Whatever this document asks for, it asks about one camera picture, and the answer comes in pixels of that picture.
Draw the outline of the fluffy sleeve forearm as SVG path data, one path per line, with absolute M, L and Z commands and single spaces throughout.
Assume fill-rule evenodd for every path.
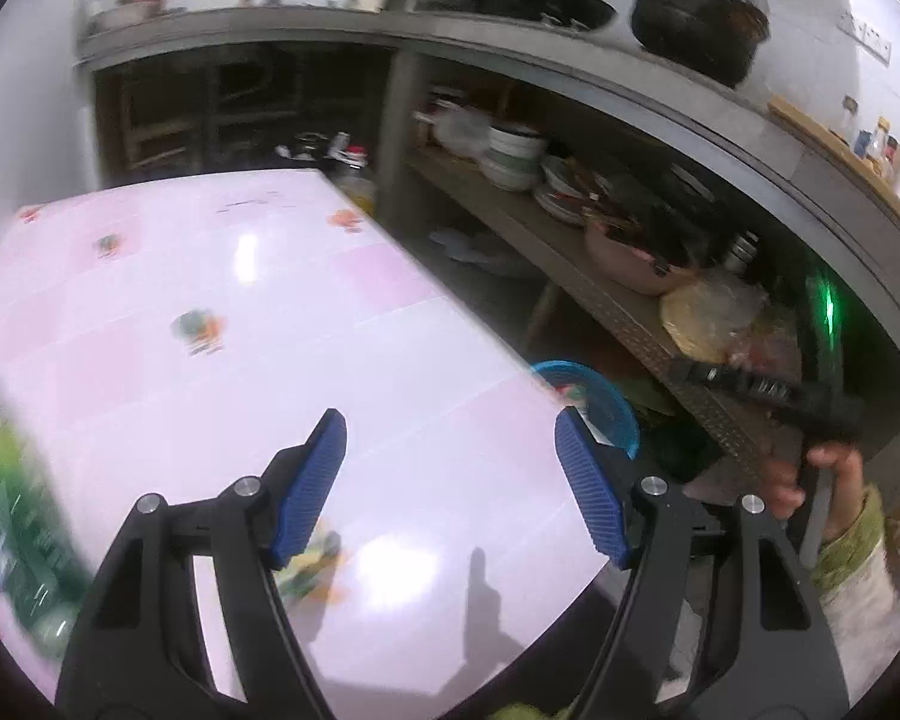
M 875 486 L 866 486 L 862 510 L 847 532 L 821 548 L 811 578 L 848 700 L 857 704 L 900 651 L 900 590 L 889 569 L 883 501 Z

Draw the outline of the person right hand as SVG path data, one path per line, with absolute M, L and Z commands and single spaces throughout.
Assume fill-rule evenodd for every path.
M 805 460 L 816 470 L 832 473 L 831 505 L 823 528 L 824 543 L 847 532 L 862 513 L 865 502 L 863 458 L 852 445 L 823 442 L 806 452 Z M 787 520 L 802 507 L 805 489 L 798 484 L 798 470 L 792 463 L 769 457 L 763 465 L 761 497 L 777 520 Z

